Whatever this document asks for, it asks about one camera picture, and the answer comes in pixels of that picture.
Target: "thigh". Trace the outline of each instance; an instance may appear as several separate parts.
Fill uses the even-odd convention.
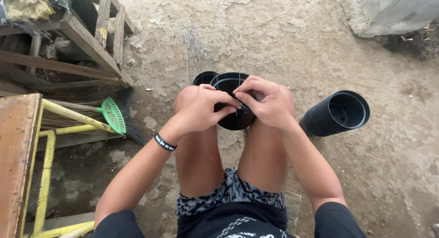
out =
[[[196,95],[198,86],[183,89],[174,102],[178,113]],[[218,151],[217,127],[186,134],[175,150],[180,193],[186,197],[204,196],[217,189],[224,180]]]
[[[293,95],[285,86],[281,86],[281,91],[294,115]],[[260,190],[280,193],[285,190],[289,164],[279,129],[269,127],[256,118],[250,125],[238,176]]]

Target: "yellow metal frame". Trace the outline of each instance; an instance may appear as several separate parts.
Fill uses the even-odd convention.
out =
[[[65,116],[73,120],[77,120],[79,122],[85,123],[86,125],[40,131],[41,118],[43,116],[44,109],[57,113],[58,115]],[[30,164],[29,183],[28,183],[27,194],[26,194],[25,208],[23,211],[24,212],[23,219],[21,222],[20,238],[52,238],[66,234],[69,234],[70,238],[77,238],[79,236],[83,236],[88,231],[93,229],[94,221],[70,225],[67,227],[61,227],[52,230],[44,230],[44,221],[46,219],[47,198],[49,197],[48,196],[49,185],[51,182],[52,162],[54,158],[56,135],[84,132],[94,129],[102,129],[114,133],[114,131],[110,128],[110,126],[105,123],[96,121],[90,117],[71,111],[68,108],[64,108],[63,106],[54,104],[50,101],[47,101],[46,99],[42,100],[40,115],[38,117],[38,127],[37,127],[37,133],[35,138],[35,144],[33,147],[32,160]],[[26,210],[29,201],[30,185],[32,182],[33,167],[35,163],[36,147],[38,145],[38,138],[41,137],[47,137],[47,144],[46,144],[46,154],[44,156],[43,173],[41,177],[40,194],[38,196],[38,206],[36,208],[36,216],[35,216],[35,224],[33,227],[33,232],[31,234],[25,235],[23,234],[23,232],[25,226]]]

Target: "concrete wall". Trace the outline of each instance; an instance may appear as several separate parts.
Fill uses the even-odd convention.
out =
[[[339,0],[359,37],[402,34],[439,17],[439,0]]]

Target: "dirt floor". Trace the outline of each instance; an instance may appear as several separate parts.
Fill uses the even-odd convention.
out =
[[[390,50],[398,43],[411,48],[411,42],[396,37],[357,38],[336,0],[120,1],[137,31],[125,41],[123,68],[134,78],[133,119],[147,140],[172,116],[173,101],[189,85],[184,25],[192,21],[211,41],[216,14],[209,50],[218,71],[240,70],[290,87],[298,120],[338,90],[365,97],[371,108],[365,127],[312,141],[339,177],[364,232],[383,238],[434,237],[430,225],[439,222],[435,45],[429,47],[434,54],[417,57],[426,56],[425,50],[420,55]],[[429,28],[414,37],[417,44],[428,36],[422,30],[430,30],[430,42],[439,42]],[[224,167],[237,166],[244,132],[219,128],[218,133]],[[109,181],[139,149],[120,138],[57,150],[48,218],[93,212]],[[39,153],[36,172],[41,167]],[[136,209],[149,237],[176,234],[176,174],[172,156]],[[32,184],[36,193],[38,180]],[[292,170],[286,189],[303,196],[296,234],[312,237],[314,216]],[[31,203],[28,220],[35,208]]]

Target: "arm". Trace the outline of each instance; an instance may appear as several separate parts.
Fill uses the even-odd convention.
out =
[[[213,106],[218,102],[227,103],[229,106],[214,112]],[[177,145],[185,134],[203,131],[215,125],[226,115],[235,112],[239,106],[241,103],[226,92],[215,90],[210,85],[200,85],[197,95],[188,106],[173,116],[159,134],[167,143]],[[122,210],[133,211],[160,174],[170,154],[170,151],[151,139],[105,190],[96,207],[94,227],[112,213]]]
[[[265,97],[258,102],[246,93],[251,90],[260,91]],[[314,213],[328,201],[346,206],[342,186],[336,174],[288,111],[279,85],[250,76],[234,94],[250,107],[259,120],[281,130],[294,173],[308,195]]]
[[[308,195],[314,213],[329,201],[346,206],[342,186],[335,172],[293,116],[281,129],[281,134],[294,173]]]

